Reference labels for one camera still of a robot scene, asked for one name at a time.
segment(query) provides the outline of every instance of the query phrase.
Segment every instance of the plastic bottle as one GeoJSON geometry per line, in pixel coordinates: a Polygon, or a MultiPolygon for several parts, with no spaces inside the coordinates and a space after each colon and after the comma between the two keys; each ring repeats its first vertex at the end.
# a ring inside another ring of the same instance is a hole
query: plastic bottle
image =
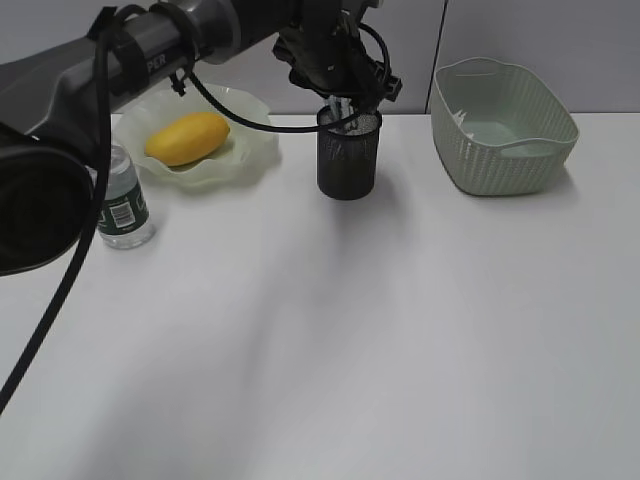
{"type": "Polygon", "coordinates": [[[119,145],[111,146],[109,184],[98,232],[108,246],[119,250],[139,247],[156,233],[136,168],[119,145]]]}

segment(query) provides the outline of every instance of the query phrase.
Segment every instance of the black mesh pen holder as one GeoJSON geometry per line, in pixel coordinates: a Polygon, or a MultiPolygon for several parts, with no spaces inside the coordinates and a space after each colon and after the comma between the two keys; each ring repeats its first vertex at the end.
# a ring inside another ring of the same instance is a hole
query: black mesh pen holder
{"type": "MultiPolygon", "coordinates": [[[[335,121],[331,109],[318,113],[318,125],[335,121]]],[[[366,197],[376,180],[382,115],[363,113],[351,124],[318,133],[318,187],[336,200],[366,197]]]]}

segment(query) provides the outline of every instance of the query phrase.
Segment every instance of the wavy-edged plate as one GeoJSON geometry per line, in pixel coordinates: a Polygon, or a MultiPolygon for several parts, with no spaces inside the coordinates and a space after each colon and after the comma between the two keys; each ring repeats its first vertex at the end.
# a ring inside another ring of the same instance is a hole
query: wavy-edged plate
{"type": "MultiPolygon", "coordinates": [[[[207,84],[207,89],[223,105],[248,120],[270,125],[269,108],[250,93],[207,84]]],[[[122,145],[133,162],[158,177],[183,185],[228,182],[255,162],[269,162],[266,156],[277,155],[277,137],[259,132],[227,119],[231,132],[223,146],[197,162],[170,168],[144,153],[147,139],[179,118],[193,112],[218,113],[194,87],[180,97],[173,90],[149,95],[127,111],[116,126],[114,140],[122,145]]]]}

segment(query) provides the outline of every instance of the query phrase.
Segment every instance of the bottle label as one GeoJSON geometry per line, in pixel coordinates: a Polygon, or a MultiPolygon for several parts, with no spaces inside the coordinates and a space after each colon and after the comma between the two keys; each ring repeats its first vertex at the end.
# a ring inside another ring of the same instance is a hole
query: bottle label
{"type": "Polygon", "coordinates": [[[105,235],[126,235],[142,227],[147,220],[149,210],[138,182],[126,195],[105,200],[98,230],[105,235]]]}

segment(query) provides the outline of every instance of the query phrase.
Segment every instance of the light green basket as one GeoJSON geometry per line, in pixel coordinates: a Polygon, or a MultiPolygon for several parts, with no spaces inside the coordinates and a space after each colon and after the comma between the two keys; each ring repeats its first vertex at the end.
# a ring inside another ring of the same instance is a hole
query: light green basket
{"type": "Polygon", "coordinates": [[[438,70],[432,102],[436,147],[471,195],[522,195],[558,177],[579,131],[532,72],[489,58],[438,70]]]}

